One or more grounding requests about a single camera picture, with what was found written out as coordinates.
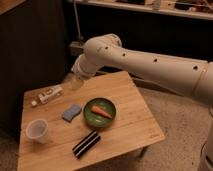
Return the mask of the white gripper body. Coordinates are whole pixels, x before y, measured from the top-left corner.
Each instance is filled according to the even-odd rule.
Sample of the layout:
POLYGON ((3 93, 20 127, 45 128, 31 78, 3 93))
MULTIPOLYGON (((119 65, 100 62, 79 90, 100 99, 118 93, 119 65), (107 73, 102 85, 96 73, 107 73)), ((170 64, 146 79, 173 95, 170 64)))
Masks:
POLYGON ((76 59, 71 71, 73 72, 71 84, 73 86, 82 86, 85 80, 95 75, 97 66, 82 54, 76 59))

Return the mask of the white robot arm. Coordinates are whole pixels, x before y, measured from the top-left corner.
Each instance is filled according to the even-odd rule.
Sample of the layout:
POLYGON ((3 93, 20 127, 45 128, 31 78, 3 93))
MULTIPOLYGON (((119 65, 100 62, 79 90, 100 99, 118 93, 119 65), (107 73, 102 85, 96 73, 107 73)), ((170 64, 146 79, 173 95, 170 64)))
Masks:
POLYGON ((71 71, 88 80, 104 66, 125 70, 213 109, 213 62, 128 50, 116 34, 88 39, 71 71))

